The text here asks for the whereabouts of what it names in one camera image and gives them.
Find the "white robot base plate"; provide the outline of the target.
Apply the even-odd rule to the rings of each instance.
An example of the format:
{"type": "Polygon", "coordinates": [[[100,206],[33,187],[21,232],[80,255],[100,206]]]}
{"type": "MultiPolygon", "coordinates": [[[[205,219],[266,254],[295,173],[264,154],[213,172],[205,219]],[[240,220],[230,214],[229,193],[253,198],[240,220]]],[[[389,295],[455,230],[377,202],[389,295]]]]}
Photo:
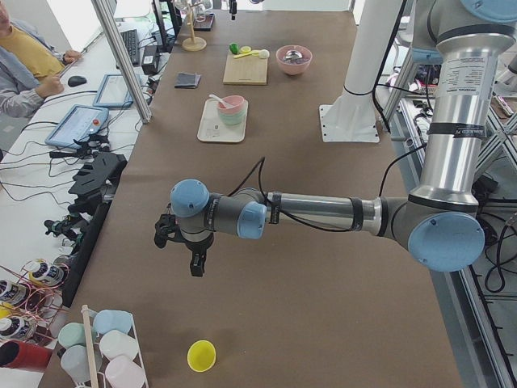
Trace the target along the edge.
{"type": "Polygon", "coordinates": [[[318,113],[324,142],[380,141],[373,108],[323,104],[319,106],[318,113]]]}

